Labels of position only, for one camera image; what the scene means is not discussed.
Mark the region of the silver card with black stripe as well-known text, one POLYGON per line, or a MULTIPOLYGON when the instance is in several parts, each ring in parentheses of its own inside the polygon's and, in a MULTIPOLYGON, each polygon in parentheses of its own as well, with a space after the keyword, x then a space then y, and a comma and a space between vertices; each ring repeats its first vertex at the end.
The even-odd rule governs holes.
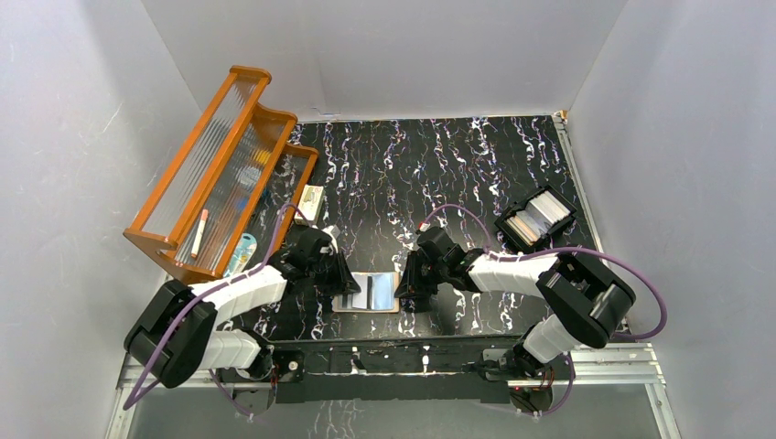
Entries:
POLYGON ((355 273, 354 279, 359 290, 346 293, 339 300, 339 309, 342 311, 371 311, 373 279, 371 273, 355 273))

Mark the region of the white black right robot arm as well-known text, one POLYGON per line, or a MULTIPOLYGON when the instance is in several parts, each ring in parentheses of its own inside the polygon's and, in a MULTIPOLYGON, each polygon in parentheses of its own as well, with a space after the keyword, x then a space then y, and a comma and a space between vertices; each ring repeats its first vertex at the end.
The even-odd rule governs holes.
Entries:
POLYGON ((533 325, 508 360, 528 379, 579 345, 604 348, 635 304, 632 288, 590 249, 551 249, 518 256, 487 248, 464 250, 439 227, 422 231, 394 291, 400 300, 436 294, 440 284, 472 293, 543 298, 551 315, 533 325))

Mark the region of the beige leather card holder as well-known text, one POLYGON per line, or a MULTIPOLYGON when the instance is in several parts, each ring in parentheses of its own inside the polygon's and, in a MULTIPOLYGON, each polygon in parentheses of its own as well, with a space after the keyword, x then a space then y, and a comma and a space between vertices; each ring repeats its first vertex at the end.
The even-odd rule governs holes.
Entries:
POLYGON ((336 313, 394 314, 400 310, 395 291, 400 283, 398 272, 354 273, 360 291, 338 295, 332 300, 336 313))

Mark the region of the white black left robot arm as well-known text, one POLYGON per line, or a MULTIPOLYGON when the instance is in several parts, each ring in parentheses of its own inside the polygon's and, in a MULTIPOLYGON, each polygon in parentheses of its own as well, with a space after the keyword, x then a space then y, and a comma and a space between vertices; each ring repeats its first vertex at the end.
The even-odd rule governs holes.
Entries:
POLYGON ((265 379, 274 367, 273 346, 221 325, 279 302, 292 284, 313 284, 329 295, 358 293, 339 235, 335 226, 306 228, 265 265, 204 284, 164 283, 129 330, 124 349, 169 389, 205 369, 239 369, 250 380, 265 379))

